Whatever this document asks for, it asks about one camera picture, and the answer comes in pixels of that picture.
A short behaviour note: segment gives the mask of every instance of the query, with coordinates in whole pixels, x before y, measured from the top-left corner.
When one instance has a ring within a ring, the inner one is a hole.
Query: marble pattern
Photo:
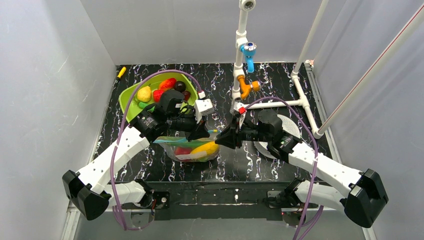
[[[95,157],[101,154],[118,137],[119,125],[123,113],[119,106],[119,95],[123,90],[140,82],[143,78],[157,71],[178,69],[193,75],[204,89],[207,97],[215,106],[215,113],[208,119],[208,129],[223,130],[232,115],[231,86],[233,83],[233,65],[224,64],[155,64],[127,65],[127,71],[120,82],[116,82],[112,90],[110,102],[104,119],[101,135],[98,140]],[[256,63],[255,72],[248,74],[247,79],[261,83],[262,89],[250,94],[245,103],[261,97],[275,96],[284,100],[297,100],[299,95],[290,78],[293,63]],[[319,113],[309,84],[305,67],[299,71],[300,83],[305,92],[318,126],[321,125]],[[309,126],[305,111],[294,107],[302,120]],[[299,120],[286,107],[275,109],[278,114],[289,116],[299,126],[302,139],[311,144],[311,140]],[[252,110],[249,114],[255,118],[260,110]],[[319,151],[330,156],[325,137],[317,141]],[[178,162],[166,156],[158,144],[137,154],[116,175],[117,181],[129,182],[134,179],[146,181],[255,181],[255,182],[290,182],[294,177],[310,178],[310,174],[282,160],[273,160],[261,155],[251,142],[245,142],[240,149],[232,150],[221,147],[220,154],[209,162]]]

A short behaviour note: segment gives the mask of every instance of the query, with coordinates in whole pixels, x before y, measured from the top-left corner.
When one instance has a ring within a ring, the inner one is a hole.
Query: yellow mango
[[[206,152],[206,155],[211,155],[213,153],[216,153],[217,151],[220,150],[220,146],[218,144],[216,144],[214,141],[205,143],[201,146],[196,147],[195,149],[193,149],[190,154],[197,154],[200,152]]]

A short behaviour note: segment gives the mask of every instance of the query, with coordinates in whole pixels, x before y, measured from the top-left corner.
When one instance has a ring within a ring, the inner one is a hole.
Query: blue faucet handle
[[[253,56],[256,53],[256,44],[253,42],[248,42],[240,46],[240,51],[244,54],[244,58],[247,63],[247,72],[253,73],[255,71],[253,65]]]

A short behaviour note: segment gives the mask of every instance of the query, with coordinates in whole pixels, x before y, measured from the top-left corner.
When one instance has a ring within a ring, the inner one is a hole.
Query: green basket
[[[176,72],[166,72],[159,75],[156,75],[149,79],[147,82],[143,84],[143,87],[150,86],[151,91],[157,90],[159,87],[159,84],[167,79],[175,78],[177,81],[182,81],[185,83],[185,90],[190,92],[190,98],[188,99],[189,105],[194,105],[195,101],[199,99],[198,93],[196,92],[195,87],[192,85],[190,80],[181,73]],[[129,88],[125,89],[120,95],[119,95],[119,105],[122,112],[125,111],[125,108],[127,107],[127,103],[130,100],[131,94],[133,93],[134,89],[139,85],[140,83],[137,83],[135,85],[130,86]],[[147,104],[152,104],[155,101],[153,101],[153,97]],[[136,102],[134,99],[131,99],[131,104],[129,105],[128,113],[126,114],[126,121],[129,123],[133,118],[135,118],[139,113],[141,113],[143,108],[139,107],[138,102]]]

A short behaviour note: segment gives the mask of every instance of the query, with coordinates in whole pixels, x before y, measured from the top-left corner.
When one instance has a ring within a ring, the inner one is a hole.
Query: red strawberry
[[[178,146],[173,152],[175,155],[186,155],[192,152],[191,148]]]
[[[156,103],[161,99],[162,94],[164,94],[163,90],[154,90],[153,91],[153,101]]]
[[[157,89],[163,90],[163,91],[170,90],[174,87],[176,82],[177,82],[177,80],[175,78],[168,78],[165,81],[161,82]]]

